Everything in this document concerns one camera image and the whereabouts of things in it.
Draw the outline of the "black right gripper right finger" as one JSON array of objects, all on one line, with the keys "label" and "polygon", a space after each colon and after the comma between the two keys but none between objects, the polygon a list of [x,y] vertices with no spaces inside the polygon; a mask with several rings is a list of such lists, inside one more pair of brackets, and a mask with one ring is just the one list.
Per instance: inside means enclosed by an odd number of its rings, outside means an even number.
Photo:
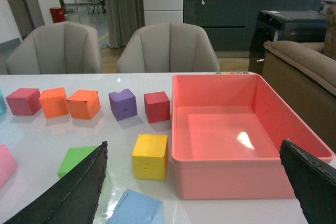
[{"label": "black right gripper right finger", "polygon": [[308,223],[335,223],[335,168],[284,140],[280,159]]}]

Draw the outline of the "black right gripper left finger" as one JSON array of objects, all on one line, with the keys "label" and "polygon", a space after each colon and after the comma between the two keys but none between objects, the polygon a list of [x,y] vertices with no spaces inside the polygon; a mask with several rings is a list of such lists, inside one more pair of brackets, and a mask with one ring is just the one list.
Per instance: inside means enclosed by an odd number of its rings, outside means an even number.
[{"label": "black right gripper left finger", "polygon": [[108,143],[104,141],[6,223],[93,223],[107,160]]}]

